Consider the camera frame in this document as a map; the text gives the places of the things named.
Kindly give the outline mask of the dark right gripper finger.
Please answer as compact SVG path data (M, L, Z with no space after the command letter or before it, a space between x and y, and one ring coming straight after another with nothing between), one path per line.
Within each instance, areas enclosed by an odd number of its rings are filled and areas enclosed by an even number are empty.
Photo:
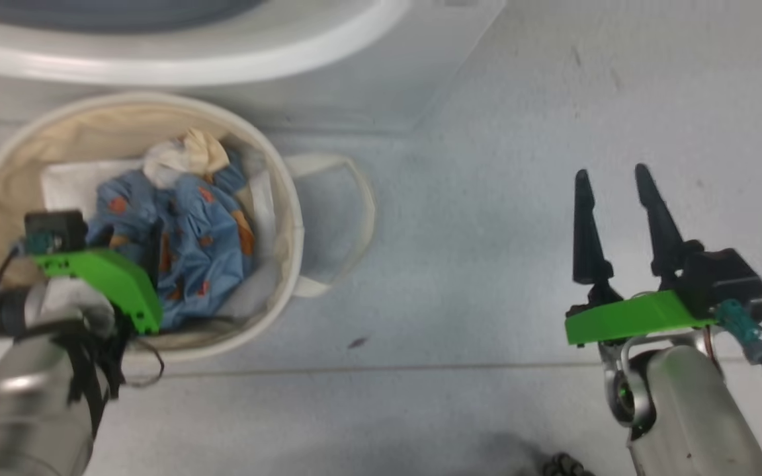
M671 290L689 256L704 252L704 245L698 240L683 240L648 166L636 165L634 174L639 201L648 218L652 274L660 278L658 290Z
M595 194L589 172L575 173L573 213L573 281L589 286L589 305L606 305L623 297L610 284L614 271L605 258L595 221Z

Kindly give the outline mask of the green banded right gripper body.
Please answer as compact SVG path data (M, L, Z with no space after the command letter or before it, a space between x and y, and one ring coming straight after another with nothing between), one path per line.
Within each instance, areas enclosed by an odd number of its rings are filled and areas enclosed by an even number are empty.
M584 346L715 323L713 317L693 316L673 290L664 290L628 300L577 305L566 317L565 336L570 346Z

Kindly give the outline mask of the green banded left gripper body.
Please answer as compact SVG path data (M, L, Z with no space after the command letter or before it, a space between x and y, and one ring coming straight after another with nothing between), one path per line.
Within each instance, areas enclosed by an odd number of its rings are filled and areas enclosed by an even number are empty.
M163 307L146 271L119 253L106 248L81 252L32 255L46 277L69 276L85 281L124 316L140 335L157 334Z

